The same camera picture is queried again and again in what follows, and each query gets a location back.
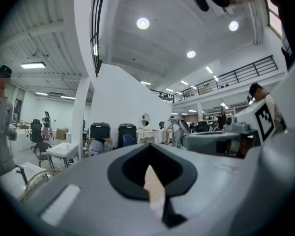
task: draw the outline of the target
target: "metal railing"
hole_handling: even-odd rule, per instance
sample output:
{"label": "metal railing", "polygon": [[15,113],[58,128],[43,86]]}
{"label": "metal railing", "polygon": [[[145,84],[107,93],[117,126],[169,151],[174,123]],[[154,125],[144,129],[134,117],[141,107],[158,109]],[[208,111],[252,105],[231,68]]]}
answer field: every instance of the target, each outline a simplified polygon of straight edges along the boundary
{"label": "metal railing", "polygon": [[98,31],[100,22],[100,13],[102,10],[103,0],[91,0],[91,15],[90,15],[90,45],[93,53],[93,61],[95,65],[95,73],[98,76],[102,60],[98,53]]}
{"label": "metal railing", "polygon": [[222,90],[226,87],[273,72],[277,69],[273,56],[268,56],[264,59],[260,59],[236,70],[220,75],[217,77],[217,80],[213,78],[204,81],[193,88],[188,88],[180,93],[176,93],[172,95],[172,102],[179,102],[215,90]]}

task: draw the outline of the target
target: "black bin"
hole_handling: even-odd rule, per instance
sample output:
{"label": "black bin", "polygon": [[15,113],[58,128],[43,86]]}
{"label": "black bin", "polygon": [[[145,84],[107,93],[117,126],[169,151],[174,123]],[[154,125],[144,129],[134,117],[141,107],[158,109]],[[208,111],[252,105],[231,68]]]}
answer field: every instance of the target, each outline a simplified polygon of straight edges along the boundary
{"label": "black bin", "polygon": [[108,123],[93,123],[90,126],[90,138],[110,138],[110,125]]}
{"label": "black bin", "polygon": [[134,138],[135,144],[137,143],[137,127],[130,123],[120,124],[118,128],[118,148],[123,147],[123,135],[129,134]]}

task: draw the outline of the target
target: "office chair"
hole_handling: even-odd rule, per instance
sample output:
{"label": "office chair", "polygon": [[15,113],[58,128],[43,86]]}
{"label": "office chair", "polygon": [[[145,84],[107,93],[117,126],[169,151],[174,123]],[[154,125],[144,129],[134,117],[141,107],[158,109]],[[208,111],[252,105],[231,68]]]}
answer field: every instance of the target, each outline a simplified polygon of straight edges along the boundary
{"label": "office chair", "polygon": [[45,161],[45,160],[48,160],[48,156],[49,156],[49,159],[50,159],[50,162],[53,166],[53,169],[55,168],[54,167],[54,163],[52,161],[52,155],[48,155],[48,154],[41,154],[41,153],[46,153],[46,150],[51,148],[52,146],[49,144],[49,143],[45,143],[45,142],[41,142],[41,143],[37,143],[34,147],[34,153],[38,159],[38,165],[40,166],[41,162],[42,161]]}
{"label": "office chair", "polygon": [[30,124],[30,127],[31,127],[31,134],[29,135],[30,140],[33,143],[41,143],[42,141],[44,141],[43,136],[41,135],[42,124],[39,122],[39,120],[33,120],[33,122]]}
{"label": "office chair", "polygon": [[124,134],[122,138],[123,138],[123,147],[131,146],[135,144],[135,140],[130,134]]}

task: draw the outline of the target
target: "round mirror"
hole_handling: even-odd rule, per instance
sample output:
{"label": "round mirror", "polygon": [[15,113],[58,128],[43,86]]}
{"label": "round mirror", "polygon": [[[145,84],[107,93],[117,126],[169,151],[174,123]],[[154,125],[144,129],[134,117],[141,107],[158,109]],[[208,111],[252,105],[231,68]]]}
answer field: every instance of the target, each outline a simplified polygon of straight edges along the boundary
{"label": "round mirror", "polygon": [[147,127],[150,123],[150,118],[147,113],[144,113],[141,118],[141,123],[143,127]]}

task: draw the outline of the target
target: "ceiling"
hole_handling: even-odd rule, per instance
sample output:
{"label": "ceiling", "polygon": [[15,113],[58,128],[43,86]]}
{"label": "ceiling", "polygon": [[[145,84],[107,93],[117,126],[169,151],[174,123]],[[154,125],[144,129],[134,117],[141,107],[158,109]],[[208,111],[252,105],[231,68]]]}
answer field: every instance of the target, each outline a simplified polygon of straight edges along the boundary
{"label": "ceiling", "polygon": [[[23,89],[75,96],[87,76],[75,37],[73,0],[18,0],[0,27],[0,66],[11,68],[12,83]],[[36,61],[46,68],[20,66]]]}
{"label": "ceiling", "polygon": [[[229,13],[214,5],[202,12],[193,0],[124,0],[119,6],[111,53],[104,59],[111,56],[112,64],[151,83],[151,89],[164,91],[188,75],[192,82],[194,72],[194,84],[211,79],[206,66],[254,41],[247,5],[234,6]],[[139,18],[149,20],[148,29],[137,27]],[[229,30],[232,20],[240,25],[235,32]],[[191,50],[197,53],[193,59],[186,55]]]}
{"label": "ceiling", "polygon": [[[271,93],[271,92],[273,92],[273,90],[275,89],[275,87],[277,85],[278,85],[278,82],[273,83],[273,84],[269,84],[269,85],[264,86],[264,89]],[[201,102],[201,105],[202,105],[203,111],[205,111],[205,112],[216,112],[221,109],[221,103],[225,103],[230,108],[247,105],[248,104],[247,96],[248,96],[248,92],[241,92],[241,93],[237,93],[237,94],[231,94],[231,95],[219,98],[219,99]],[[186,107],[173,106],[173,108],[172,108],[173,113],[193,114],[193,113],[190,113],[189,110],[196,110],[197,111],[198,110],[197,104],[195,103],[193,105],[189,105]]]}

